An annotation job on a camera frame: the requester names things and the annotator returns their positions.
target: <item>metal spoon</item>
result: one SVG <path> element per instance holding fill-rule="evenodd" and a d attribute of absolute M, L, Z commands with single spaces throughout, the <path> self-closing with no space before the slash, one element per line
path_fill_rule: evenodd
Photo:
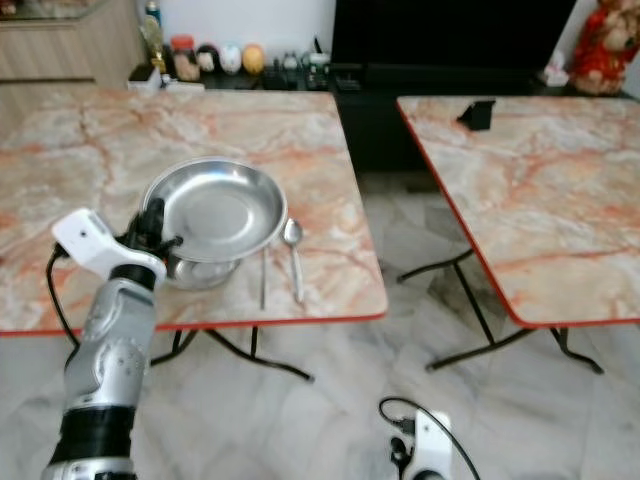
<path fill-rule="evenodd" d="M 287 220 L 282 231 L 282 240 L 291 248 L 291 268 L 293 269 L 293 283 L 296 288 L 296 302 L 302 303 L 304 300 L 304 287 L 302 283 L 302 267 L 300 256 L 296 246 L 302 241 L 302 227 L 293 218 Z"/>

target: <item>white wall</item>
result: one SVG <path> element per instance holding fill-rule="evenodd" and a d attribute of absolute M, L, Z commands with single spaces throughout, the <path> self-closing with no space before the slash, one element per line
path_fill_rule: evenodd
<path fill-rule="evenodd" d="M 627 68 L 627 80 L 622 90 L 640 100 L 640 54 L 636 55 L 633 63 Z"/>
<path fill-rule="evenodd" d="M 573 7 L 571 16 L 569 17 L 562 35 L 560 35 L 558 44 L 556 45 L 556 50 L 560 50 L 564 53 L 567 61 L 571 61 L 573 50 L 576 48 L 578 43 L 578 38 L 580 37 L 580 32 L 582 32 L 584 22 L 597 6 L 597 0 L 578 0 L 575 7 Z"/>
<path fill-rule="evenodd" d="M 140 9 L 145 0 L 138 0 Z M 336 0 L 157 0 L 165 41 L 189 33 L 196 45 L 262 45 L 269 58 L 284 51 L 305 52 L 317 35 L 331 49 Z"/>

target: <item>metal plate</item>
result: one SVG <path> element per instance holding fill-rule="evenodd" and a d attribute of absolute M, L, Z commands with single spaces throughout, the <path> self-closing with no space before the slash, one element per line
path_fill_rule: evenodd
<path fill-rule="evenodd" d="M 165 201 L 163 239 L 180 235 L 174 254 L 196 262 L 244 258 L 282 229 L 287 202 L 264 172 L 224 157 L 203 157 L 162 174 L 148 189 Z"/>

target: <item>robotic arm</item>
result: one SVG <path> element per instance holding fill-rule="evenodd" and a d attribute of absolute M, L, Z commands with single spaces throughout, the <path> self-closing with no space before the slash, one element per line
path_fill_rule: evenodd
<path fill-rule="evenodd" d="M 65 369 L 60 440 L 42 480 L 135 480 L 130 432 L 155 329 L 153 290 L 166 276 L 164 203 L 152 203 L 114 238 L 93 211 L 77 210 L 53 227 L 59 245 L 106 282 L 83 339 Z"/>

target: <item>wooden cabinet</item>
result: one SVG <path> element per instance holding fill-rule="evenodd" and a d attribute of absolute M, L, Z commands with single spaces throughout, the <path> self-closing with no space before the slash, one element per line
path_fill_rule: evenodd
<path fill-rule="evenodd" d="M 0 140 L 51 95 L 125 88 L 144 61 L 132 0 L 95 0 L 70 16 L 0 21 Z"/>
<path fill-rule="evenodd" d="M 144 59 L 131 0 L 97 0 L 78 18 L 0 22 L 0 81 L 86 80 L 124 88 Z"/>

